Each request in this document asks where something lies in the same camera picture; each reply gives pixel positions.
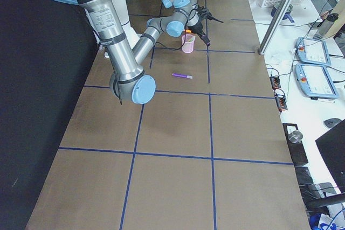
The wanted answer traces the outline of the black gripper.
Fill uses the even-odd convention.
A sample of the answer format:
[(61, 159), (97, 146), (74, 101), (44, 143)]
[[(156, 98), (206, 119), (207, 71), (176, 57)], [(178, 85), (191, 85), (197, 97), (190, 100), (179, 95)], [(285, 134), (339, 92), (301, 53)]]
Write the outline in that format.
[(203, 32), (203, 25), (202, 22), (199, 20), (195, 25), (193, 26), (188, 26), (188, 29), (194, 33), (194, 34), (198, 34), (198, 36), (200, 37), (200, 39), (204, 42), (204, 44), (206, 46), (210, 46), (210, 39), (208, 38), (208, 36)]

